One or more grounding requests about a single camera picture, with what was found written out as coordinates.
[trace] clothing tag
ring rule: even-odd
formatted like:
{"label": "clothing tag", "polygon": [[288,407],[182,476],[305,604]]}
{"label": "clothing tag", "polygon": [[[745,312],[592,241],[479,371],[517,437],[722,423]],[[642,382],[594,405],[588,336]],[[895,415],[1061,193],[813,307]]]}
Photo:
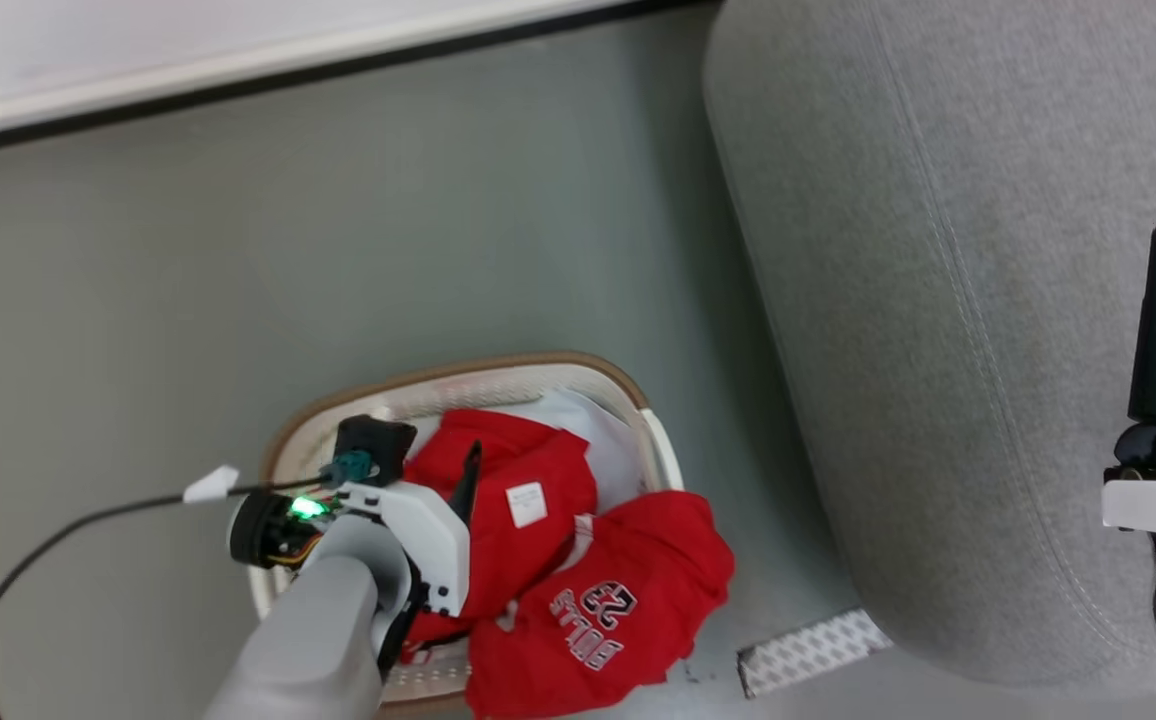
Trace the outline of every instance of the clothing tag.
{"label": "clothing tag", "polygon": [[506,502],[511,506],[511,521],[514,521],[517,528],[536,524],[547,517],[547,499],[542,497],[542,483],[509,488]]}

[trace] green light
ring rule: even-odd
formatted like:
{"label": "green light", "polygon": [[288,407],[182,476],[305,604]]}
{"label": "green light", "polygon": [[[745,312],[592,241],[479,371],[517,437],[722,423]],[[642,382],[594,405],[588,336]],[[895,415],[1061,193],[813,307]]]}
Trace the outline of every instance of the green light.
{"label": "green light", "polygon": [[294,504],[289,506],[289,511],[303,520],[309,520],[328,512],[327,507],[321,505],[321,503],[314,502],[309,497],[295,497]]}

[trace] stitching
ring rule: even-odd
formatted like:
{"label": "stitching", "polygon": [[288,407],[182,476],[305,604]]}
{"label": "stitching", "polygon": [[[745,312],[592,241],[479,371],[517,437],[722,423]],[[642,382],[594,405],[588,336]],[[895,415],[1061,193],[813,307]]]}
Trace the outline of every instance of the stitching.
{"label": "stitching", "polygon": [[[866,3],[867,20],[870,23],[870,30],[875,35],[876,47],[879,47],[881,53],[881,59],[884,60],[883,68],[885,70],[885,79],[889,81],[890,90],[894,95],[897,95],[897,101],[894,103],[899,110],[899,120],[902,121],[901,127],[907,133],[907,140],[911,141],[911,146],[906,147],[907,158],[912,159],[913,165],[918,176],[920,176],[921,191],[925,195],[925,214],[926,218],[929,220],[929,229],[934,232],[938,240],[939,260],[942,261],[944,273],[947,273],[948,281],[953,283],[953,295],[956,296],[956,305],[959,311],[961,322],[963,328],[968,334],[968,340],[972,351],[975,351],[975,368],[977,373],[984,383],[985,389],[988,389],[988,404],[993,411],[993,418],[996,425],[996,432],[1000,439],[1005,441],[1006,455],[1008,457],[1009,465],[1011,466],[1011,473],[1008,477],[1011,483],[1021,489],[1021,495],[1027,497],[1029,502],[1029,507],[1027,507],[1027,519],[1029,519],[1029,525],[1031,528],[1032,536],[1038,541],[1040,548],[1052,551],[1048,556],[1050,573],[1058,580],[1059,589],[1061,589],[1064,597],[1070,603],[1072,609],[1076,610],[1076,615],[1085,621],[1085,624],[1094,630],[1104,643],[1110,644],[1110,646],[1122,646],[1131,650],[1146,650],[1146,647],[1139,646],[1136,643],[1128,643],[1125,638],[1119,637],[1116,632],[1114,626],[1107,619],[1107,616],[1103,614],[1099,607],[1089,597],[1089,592],[1085,591],[1084,585],[1080,582],[1075,573],[1070,571],[1070,562],[1067,561],[1066,552],[1064,552],[1061,544],[1053,542],[1050,536],[1048,528],[1045,527],[1044,518],[1040,515],[1039,511],[1039,498],[1036,497],[1035,488],[1031,488],[1029,483],[1029,475],[1031,468],[1030,462],[1027,461],[1027,454],[1020,452],[1018,447],[1018,432],[1017,424],[1014,423],[1011,408],[1008,406],[1008,396],[1005,392],[1005,384],[1002,378],[1000,378],[999,368],[995,359],[995,352],[991,350],[991,342],[988,333],[986,333],[986,325],[981,321],[981,310],[977,305],[977,297],[975,295],[975,288],[970,281],[970,275],[968,275],[965,265],[963,265],[963,258],[959,254],[958,243],[956,238],[956,229],[950,224],[950,220],[947,214],[940,208],[938,203],[938,191],[933,179],[933,172],[929,169],[929,158],[927,158],[924,140],[920,136],[920,128],[916,123],[916,113],[911,109],[911,101],[907,98],[906,88],[901,82],[897,70],[894,68],[892,54],[890,54],[888,42],[885,42],[885,36],[883,29],[881,29],[881,23],[879,22],[879,9],[876,9],[875,3]],[[938,210],[938,218],[941,218],[947,223],[947,229],[950,235],[950,242],[947,242],[943,233],[940,232],[940,227],[934,218],[934,210]],[[929,246],[929,237],[925,236],[925,245],[929,247],[929,251],[934,251]],[[953,269],[953,263],[956,265],[956,270]],[[961,292],[958,281],[963,282],[963,290],[970,300],[972,313],[975,313],[975,321],[970,322],[965,313],[965,306],[963,306],[961,300]],[[996,404],[996,398],[999,395],[1000,406]],[[1023,472],[1020,473],[1020,465],[1023,465]],[[1054,567],[1054,562],[1057,561],[1057,567]],[[1070,582],[1075,582],[1079,588],[1076,597],[1072,596]],[[1098,616],[1098,619],[1103,621],[1105,628],[1101,628],[1099,623],[1095,623],[1094,618],[1090,618],[1089,611],[1094,611],[1094,615]],[[1112,637],[1107,637],[1103,630],[1107,630]]]}

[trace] gray fabric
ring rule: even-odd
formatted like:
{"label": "gray fabric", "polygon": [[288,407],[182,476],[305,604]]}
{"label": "gray fabric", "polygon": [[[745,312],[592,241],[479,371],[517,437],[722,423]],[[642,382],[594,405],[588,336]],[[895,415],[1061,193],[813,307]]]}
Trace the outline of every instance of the gray fabric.
{"label": "gray fabric", "polygon": [[862,601],[975,680],[1156,688],[1101,527],[1156,223],[1156,3],[734,0],[712,124]]}

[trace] beige plastic basket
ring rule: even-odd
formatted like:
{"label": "beige plastic basket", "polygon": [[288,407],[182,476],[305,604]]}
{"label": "beige plastic basket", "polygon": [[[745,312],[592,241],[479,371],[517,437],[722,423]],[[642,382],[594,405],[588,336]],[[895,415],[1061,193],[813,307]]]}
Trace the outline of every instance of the beige plastic basket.
{"label": "beige plastic basket", "polygon": [[[332,459],[338,424],[353,415],[413,420],[455,407],[495,407],[538,400],[543,392],[569,388],[591,398],[633,430],[643,466],[642,492],[684,489],[670,439],[650,410],[645,393],[609,361],[579,352],[517,355],[446,365],[403,374],[377,386],[340,392],[294,416],[264,459],[264,482],[312,477]],[[261,618],[289,587],[283,567],[249,570],[254,608]],[[454,643],[423,653],[414,665],[397,665],[383,689],[383,714],[417,714],[462,703],[470,667],[467,646]]]}

